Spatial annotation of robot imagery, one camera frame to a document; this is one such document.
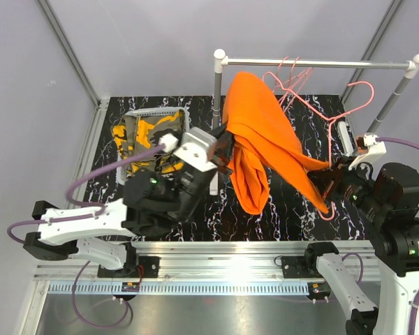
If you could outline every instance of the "gray basket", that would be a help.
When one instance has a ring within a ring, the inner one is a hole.
[[[174,114],[177,110],[184,111],[184,128],[185,131],[189,130],[189,112],[186,108],[183,107],[156,107],[156,108],[142,108],[140,110],[131,110],[125,115],[130,115],[132,117],[161,117]],[[118,161],[121,160],[119,153],[117,152]],[[127,166],[121,166],[117,168],[117,183],[124,185],[127,180]]]

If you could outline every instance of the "cable clip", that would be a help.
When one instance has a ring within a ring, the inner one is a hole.
[[[414,304],[412,301],[410,301],[410,305],[413,308],[416,308],[419,311],[419,305]]]

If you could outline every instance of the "metal floor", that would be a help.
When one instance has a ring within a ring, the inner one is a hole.
[[[365,294],[378,304],[378,283],[363,283]],[[105,299],[103,295],[78,295],[84,317],[100,325],[118,320],[124,307],[109,301],[87,312]],[[346,318],[340,305],[313,305],[305,297],[271,296],[149,296],[131,301],[133,320],[121,327],[95,329],[75,319],[70,295],[48,295],[37,335],[281,335],[345,334]]]

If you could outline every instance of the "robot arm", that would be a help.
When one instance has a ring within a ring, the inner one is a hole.
[[[366,147],[363,138],[360,143]],[[382,150],[374,147],[368,152],[379,155]],[[419,174],[412,167],[387,163],[373,181],[356,168],[361,160],[342,157],[332,169],[310,177],[325,200],[345,200],[365,218],[381,272],[380,309],[353,282],[333,244],[327,250],[309,246],[307,266],[321,274],[335,293],[348,319],[347,334],[406,335],[411,302],[419,291]],[[419,334],[419,314],[416,320]]]
[[[124,185],[123,198],[106,204],[101,215],[95,215],[98,207],[57,209],[47,202],[35,206],[40,208],[33,217],[47,223],[26,235],[24,249],[40,260],[81,258],[109,270],[133,271],[136,252],[130,244],[116,245],[96,237],[164,235],[190,219],[217,171],[230,172],[226,165],[234,141],[225,125],[211,133],[192,128],[180,142],[172,134],[160,141],[165,151],[173,151],[184,162],[172,179],[140,169]],[[73,220],[86,214],[89,218]],[[61,223],[51,223],[62,218]]]

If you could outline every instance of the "yellow cloth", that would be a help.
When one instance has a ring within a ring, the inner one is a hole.
[[[223,122],[235,137],[229,168],[231,181],[242,208],[260,214],[268,200],[269,186],[263,165],[279,173],[316,208],[327,213],[321,195],[307,171],[321,170],[329,163],[302,153],[290,121],[273,92],[251,73],[238,73],[223,106]]]
[[[120,124],[112,127],[112,136],[117,145],[119,156],[126,159],[132,155],[142,152],[145,149],[151,148],[158,140],[159,132],[168,132],[176,130],[175,128],[182,127],[184,113],[182,110],[164,117],[123,117]],[[126,122],[132,122],[133,132],[128,134]],[[156,158],[151,157],[146,161],[134,162],[127,167],[127,173],[133,174],[140,168],[147,168],[148,170],[156,170],[161,174],[168,174],[182,169],[183,162],[177,162],[172,155],[165,155]]]

